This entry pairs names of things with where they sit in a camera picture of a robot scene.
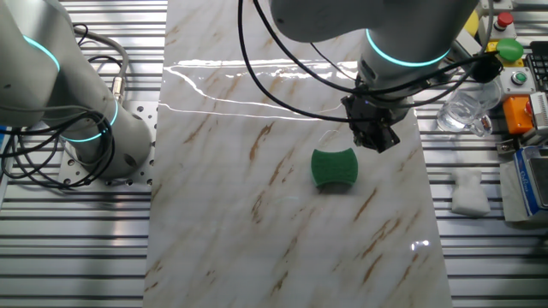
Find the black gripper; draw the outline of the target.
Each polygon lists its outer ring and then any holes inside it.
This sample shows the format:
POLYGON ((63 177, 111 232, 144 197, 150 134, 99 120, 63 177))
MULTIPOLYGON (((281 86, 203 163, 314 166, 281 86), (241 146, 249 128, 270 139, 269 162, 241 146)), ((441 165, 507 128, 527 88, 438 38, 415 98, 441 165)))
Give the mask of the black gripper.
POLYGON ((356 146, 375 148, 382 153, 400 143, 392 126, 401 117, 392 110, 381 108, 363 97, 348 95, 341 99, 350 120, 356 146))

